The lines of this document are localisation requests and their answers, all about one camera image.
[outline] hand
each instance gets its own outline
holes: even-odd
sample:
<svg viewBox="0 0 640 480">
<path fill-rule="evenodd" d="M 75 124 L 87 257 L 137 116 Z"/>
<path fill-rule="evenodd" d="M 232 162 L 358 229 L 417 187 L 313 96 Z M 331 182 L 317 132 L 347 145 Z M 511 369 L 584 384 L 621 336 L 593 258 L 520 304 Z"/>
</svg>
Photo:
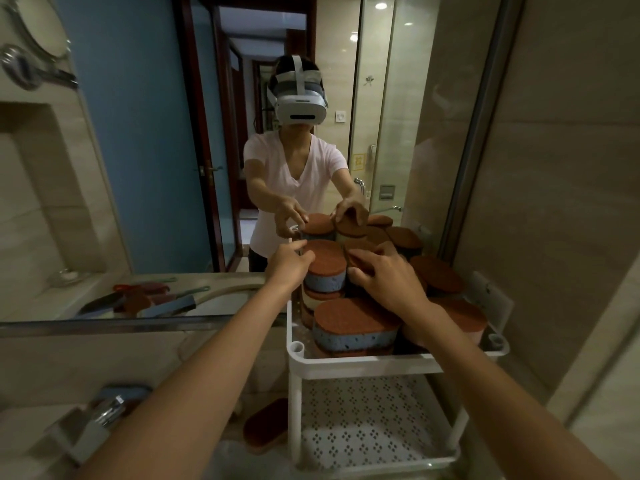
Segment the hand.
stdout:
<svg viewBox="0 0 640 480">
<path fill-rule="evenodd" d="M 375 274 L 370 276 L 363 270 L 350 267 L 349 279 L 362 286 L 380 305 L 400 318 L 429 303 L 418 277 L 407 261 L 400 256 L 391 242 L 380 244 L 376 253 L 361 249 L 349 252 L 373 266 Z"/>
<path fill-rule="evenodd" d="M 269 258 L 267 266 L 267 283 L 283 286 L 292 292 L 305 279 L 309 265 L 316 260 L 313 251 L 300 256 L 296 251 L 307 244 L 306 239 L 288 242 L 278 246 L 278 250 Z"/>
<path fill-rule="evenodd" d="M 298 224 L 299 230 L 304 229 L 305 223 L 309 222 L 307 211 L 300 207 L 298 201 L 292 197 L 283 198 L 276 209 L 274 218 L 276 220 L 276 234 L 285 239 L 296 237 L 296 233 L 287 224 L 289 219 L 293 219 Z"/>
<path fill-rule="evenodd" d="M 364 207 L 362 202 L 360 202 L 357 198 L 347 197 L 342 199 L 342 201 L 335 206 L 334 211 L 331 216 L 335 216 L 335 221 L 340 222 L 344 217 L 344 213 L 348 209 L 354 209 L 356 212 L 356 220 L 358 225 L 365 226 L 367 225 L 367 220 L 369 218 L 369 211 Z"/>
</svg>

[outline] diamond hole pattern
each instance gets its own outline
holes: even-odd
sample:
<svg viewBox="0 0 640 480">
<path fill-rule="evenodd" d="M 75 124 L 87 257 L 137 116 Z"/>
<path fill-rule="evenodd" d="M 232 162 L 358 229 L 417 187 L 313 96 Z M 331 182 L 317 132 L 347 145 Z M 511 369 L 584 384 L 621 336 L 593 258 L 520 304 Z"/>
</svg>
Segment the diamond hole pattern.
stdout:
<svg viewBox="0 0 640 480">
<path fill-rule="evenodd" d="M 302 448 L 313 470 L 442 453 L 411 376 L 303 381 Z"/>
</svg>

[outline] black hair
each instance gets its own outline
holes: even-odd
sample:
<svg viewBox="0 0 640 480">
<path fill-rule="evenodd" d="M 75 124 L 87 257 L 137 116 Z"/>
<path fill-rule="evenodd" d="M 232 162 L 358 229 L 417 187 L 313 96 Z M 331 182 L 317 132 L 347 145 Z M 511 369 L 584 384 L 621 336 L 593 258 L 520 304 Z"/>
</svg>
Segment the black hair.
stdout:
<svg viewBox="0 0 640 480">
<path fill-rule="evenodd" d="M 313 62 L 311 59 L 304 55 L 300 55 L 300 60 L 302 61 L 302 70 L 317 70 L 320 71 L 319 67 Z M 273 90 L 278 83 L 276 76 L 278 74 L 284 74 L 284 72 L 293 72 L 296 70 L 296 66 L 293 64 L 293 57 L 290 55 L 281 55 L 276 59 L 276 64 L 274 65 L 275 72 L 274 75 L 269 79 L 269 89 Z"/>
</svg>

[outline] v-neck collar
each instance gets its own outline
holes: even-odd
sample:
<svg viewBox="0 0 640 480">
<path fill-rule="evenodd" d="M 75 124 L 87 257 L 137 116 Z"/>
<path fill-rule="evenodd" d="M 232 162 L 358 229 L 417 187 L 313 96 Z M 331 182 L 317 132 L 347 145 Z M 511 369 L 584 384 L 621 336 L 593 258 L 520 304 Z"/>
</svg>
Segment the v-neck collar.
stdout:
<svg viewBox="0 0 640 480">
<path fill-rule="evenodd" d="M 292 174 L 291 174 L 291 170 L 289 169 L 289 164 L 287 163 L 287 157 L 284 153 L 284 145 L 282 144 L 282 141 L 280 140 L 280 132 L 276 131 L 276 138 L 278 140 L 278 144 L 279 144 L 279 149 L 280 149 L 280 159 L 282 160 L 282 164 L 284 165 L 284 167 L 287 169 L 287 179 L 292 182 L 294 185 L 299 186 L 300 182 L 304 179 L 304 176 L 307 174 L 309 170 L 309 160 L 311 159 L 311 152 L 313 150 L 314 147 L 314 143 L 316 142 L 316 135 L 311 134 L 311 142 L 309 143 L 309 154 L 307 156 L 307 162 L 305 163 L 305 167 L 302 169 L 302 173 L 300 174 L 299 179 L 295 179 L 293 178 Z"/>
</svg>

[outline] yellow sticker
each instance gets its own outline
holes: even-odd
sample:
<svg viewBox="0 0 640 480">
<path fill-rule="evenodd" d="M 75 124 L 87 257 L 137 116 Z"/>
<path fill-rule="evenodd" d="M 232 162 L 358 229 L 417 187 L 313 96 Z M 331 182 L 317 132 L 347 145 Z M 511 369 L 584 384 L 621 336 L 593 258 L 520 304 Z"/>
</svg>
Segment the yellow sticker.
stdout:
<svg viewBox="0 0 640 480">
<path fill-rule="evenodd" d="M 353 161 L 351 163 L 351 170 L 364 170 L 364 163 L 367 158 L 364 153 L 356 153 L 352 155 Z"/>
</svg>

